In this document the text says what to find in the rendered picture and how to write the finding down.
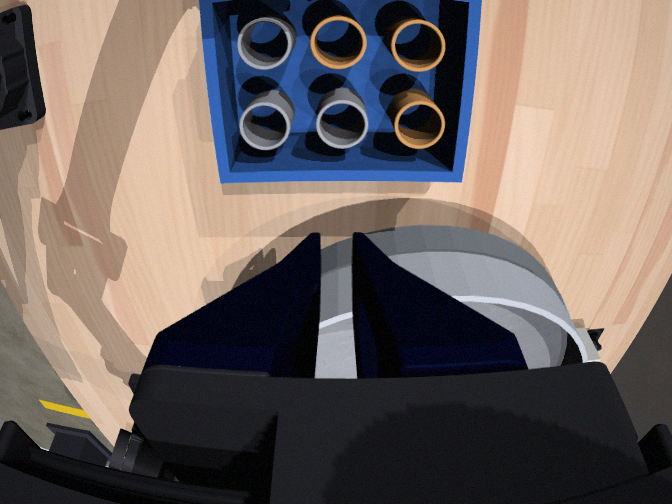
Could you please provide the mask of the blue crate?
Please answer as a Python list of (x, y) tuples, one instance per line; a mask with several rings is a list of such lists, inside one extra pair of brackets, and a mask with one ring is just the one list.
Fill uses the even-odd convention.
[[(464, 2), (463, 2), (464, 1)], [(462, 183), (475, 89), (482, 0), (199, 0), (204, 64), (220, 184), (295, 181), (409, 181)], [(355, 65), (331, 69), (316, 60), (310, 39), (331, 14), (354, 18), (366, 36)], [(249, 22), (280, 15), (297, 40), (287, 59), (254, 69), (238, 54)], [(389, 52), (385, 36), (397, 19), (413, 16), (435, 25), (445, 39), (442, 60), (423, 72), (406, 70)], [(363, 99), (368, 130), (357, 145), (338, 149), (316, 131), (322, 97), (336, 88)], [(406, 89), (430, 96), (445, 120), (437, 143), (414, 149), (396, 137), (389, 117), (393, 97)], [(239, 121), (260, 92), (277, 90), (294, 104), (286, 141), (259, 150), (242, 138)]]

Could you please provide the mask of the bronze bushing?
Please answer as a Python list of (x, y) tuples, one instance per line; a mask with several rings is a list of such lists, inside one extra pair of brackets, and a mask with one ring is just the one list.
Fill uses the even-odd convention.
[[(398, 124), (401, 114), (414, 105), (431, 107), (429, 120), (421, 127), (407, 129)], [(396, 94), (389, 105), (389, 117), (398, 139), (406, 146), (423, 149), (435, 144), (442, 136), (445, 120), (442, 112), (428, 94), (418, 89), (406, 89)]]
[[(360, 40), (357, 48), (350, 54), (342, 57), (335, 57), (328, 55), (325, 53), (319, 46), (318, 41), (317, 41), (317, 32), (318, 30), (326, 23), (331, 22), (331, 21), (346, 21), (348, 23), (351, 23), (354, 25), (360, 34)], [(359, 25), (359, 23), (352, 18), (349, 15), (346, 14), (331, 14), (326, 17), (324, 17), (322, 20), (319, 21), (319, 23), (316, 25), (315, 29), (312, 32), (311, 39), (310, 39), (310, 47), (311, 51), (314, 55), (314, 57), (319, 61), (322, 65), (332, 68), (332, 69), (344, 69), (353, 66), (356, 64), (364, 55), (365, 50), (366, 50), (366, 36)]]
[[(412, 24), (424, 24), (430, 34), (430, 46), (425, 54), (415, 59), (405, 59), (397, 55), (395, 41), (399, 32)], [(427, 26), (426, 26), (427, 25)], [(445, 40), (440, 30), (433, 24), (413, 16), (405, 16), (395, 20), (387, 29), (386, 46), (395, 60), (405, 69), (423, 72), (434, 68), (445, 53)]]

